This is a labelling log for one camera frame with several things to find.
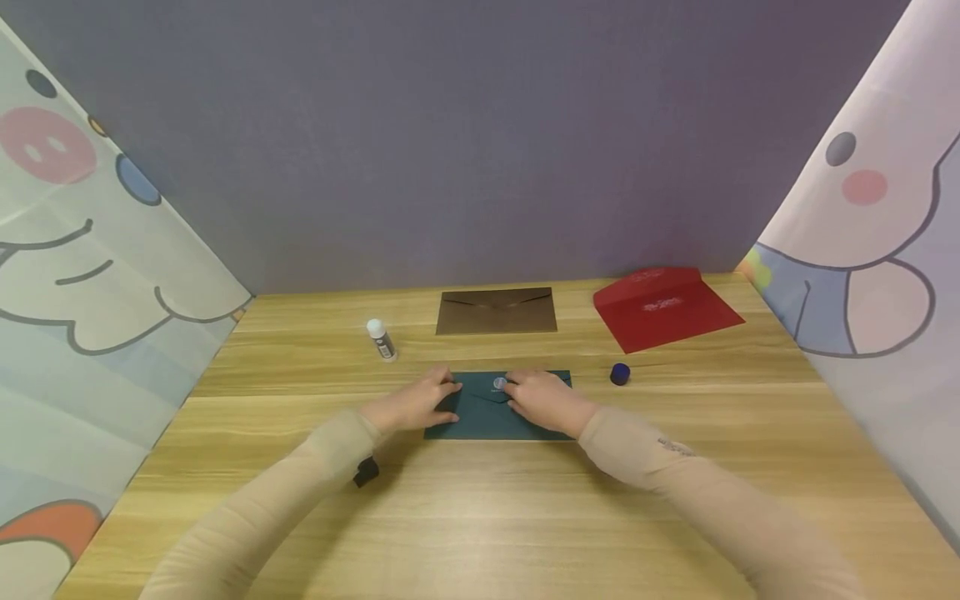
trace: pink cartoon nose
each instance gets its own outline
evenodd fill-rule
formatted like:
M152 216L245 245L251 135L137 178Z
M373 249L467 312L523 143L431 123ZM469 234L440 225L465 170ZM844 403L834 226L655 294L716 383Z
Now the pink cartoon nose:
M50 183L76 183L97 168L86 134L44 108L13 108L0 116L0 146L24 171Z
M869 206L880 202L887 195L887 178L879 171L862 169L847 175L840 189L850 204Z

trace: wooden table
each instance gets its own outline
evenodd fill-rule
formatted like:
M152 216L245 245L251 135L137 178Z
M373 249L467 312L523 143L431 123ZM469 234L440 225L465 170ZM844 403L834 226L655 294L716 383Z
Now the wooden table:
M746 324L624 356L553 283L559 332L437 337L440 290L258 299L131 482L58 598L134 598L198 517L335 412L428 366L569 369L816 522L873 598L956 598L960 560L742 276L708 282ZM364 330L383 319L399 360ZM608 380L614 362L634 371ZM250 598L746 598L737 573L655 497L570 443L394 438L382 473L323 503Z

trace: long sleeve shirt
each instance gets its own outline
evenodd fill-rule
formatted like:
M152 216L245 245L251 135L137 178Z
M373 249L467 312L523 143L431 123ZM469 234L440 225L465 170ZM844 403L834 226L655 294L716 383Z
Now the long sleeve shirt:
M204 516L164 557L141 600L233 600L381 438L358 413L321 425L287 457ZM642 417L603 407L580 446L607 474L656 493L746 577L762 600L865 596L850 565L807 522L664 437Z

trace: red envelope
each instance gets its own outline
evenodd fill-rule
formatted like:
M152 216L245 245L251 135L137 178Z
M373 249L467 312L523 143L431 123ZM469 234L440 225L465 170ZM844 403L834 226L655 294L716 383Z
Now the red envelope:
M593 295L624 353L744 323L693 268L640 269Z

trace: gray-purple backdrop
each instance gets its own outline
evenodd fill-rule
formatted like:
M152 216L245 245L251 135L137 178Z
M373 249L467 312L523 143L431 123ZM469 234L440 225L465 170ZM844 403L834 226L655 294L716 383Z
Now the gray-purple backdrop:
M727 271L908 0L0 0L255 293Z

